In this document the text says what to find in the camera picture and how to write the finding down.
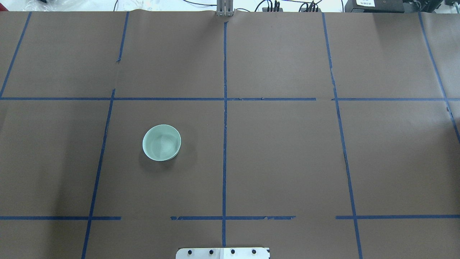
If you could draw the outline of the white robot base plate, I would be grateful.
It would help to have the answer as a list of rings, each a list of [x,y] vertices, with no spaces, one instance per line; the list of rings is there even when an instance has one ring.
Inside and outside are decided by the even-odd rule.
[[[216,247],[183,248],[176,252],[176,259],[270,259],[265,247]]]

